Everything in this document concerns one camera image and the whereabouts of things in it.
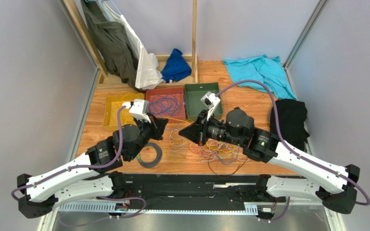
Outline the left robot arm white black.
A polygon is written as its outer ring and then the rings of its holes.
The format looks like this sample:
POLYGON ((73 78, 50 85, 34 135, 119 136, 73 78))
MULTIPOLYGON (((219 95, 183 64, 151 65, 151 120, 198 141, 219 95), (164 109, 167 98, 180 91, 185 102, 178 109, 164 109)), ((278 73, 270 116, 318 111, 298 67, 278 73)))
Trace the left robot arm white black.
POLYGON ((150 140, 160 141, 167 118, 148 113, 150 122, 135 120, 121 126, 106 140, 90 147, 73 161, 39 176, 22 174, 17 187, 22 197, 18 210, 38 218, 54 208, 88 198, 123 199, 128 191, 123 173, 116 169, 134 160, 150 140))

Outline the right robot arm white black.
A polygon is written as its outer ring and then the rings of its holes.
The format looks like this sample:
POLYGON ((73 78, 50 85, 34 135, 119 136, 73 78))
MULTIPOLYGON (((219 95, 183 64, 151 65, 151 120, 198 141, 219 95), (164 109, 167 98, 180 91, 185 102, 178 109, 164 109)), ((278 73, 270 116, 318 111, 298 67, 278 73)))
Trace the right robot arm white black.
POLYGON ((357 202, 360 169, 355 165, 337 166, 297 150, 285 140, 266 130, 256 128, 254 119, 236 107, 226 120, 208 118, 202 110, 191 125, 179 135, 204 146, 209 139, 241 147, 243 154, 257 162, 289 169, 301 178, 289 179, 261 175, 255 193, 261 197, 297 197, 321 202, 326 208, 350 214, 357 202))

